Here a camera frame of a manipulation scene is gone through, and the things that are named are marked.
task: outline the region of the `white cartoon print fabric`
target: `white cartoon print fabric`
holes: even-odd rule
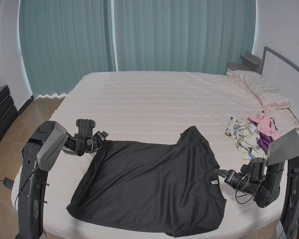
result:
[[[257,144],[259,131],[251,122],[240,117],[230,117],[225,134],[235,141],[243,159],[265,158],[262,148]]]

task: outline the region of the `green curtain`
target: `green curtain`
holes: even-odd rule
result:
[[[119,71],[225,74],[252,52],[255,0],[114,0]]]
[[[115,71],[109,0],[21,0],[19,34],[34,97],[69,93],[84,75]]]

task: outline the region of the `pink fabric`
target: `pink fabric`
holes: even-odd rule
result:
[[[282,130],[276,130],[273,121],[265,115],[262,114],[251,114],[248,116],[248,121],[256,122],[257,129],[267,136],[271,136],[274,140],[283,136],[285,133]]]

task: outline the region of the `mattress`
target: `mattress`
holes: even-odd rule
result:
[[[234,141],[224,134],[230,116],[247,117],[261,113],[263,107],[226,76],[190,72],[104,72],[82,78],[67,95],[50,120],[77,133],[79,118],[96,121],[94,132],[106,131],[109,140],[134,140],[145,143],[175,144],[185,129],[195,125],[209,141],[222,169],[239,171],[243,161]],[[279,129],[299,127],[288,109],[269,113]],[[86,172],[94,154],[57,158],[48,175],[44,207],[47,232],[68,239],[140,239],[169,238],[164,233],[133,232],[79,221],[70,216],[66,206]],[[12,191],[14,204],[20,173]],[[240,205],[234,190],[220,178],[220,188],[227,199],[220,227],[212,232],[184,238],[240,238],[276,220],[283,207],[286,171],[279,198],[268,207],[254,201]]]

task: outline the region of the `black t-shirt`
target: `black t-shirt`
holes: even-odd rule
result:
[[[66,209],[79,220],[131,231],[174,237],[213,231],[226,203],[215,168],[195,126],[174,145],[106,140]]]

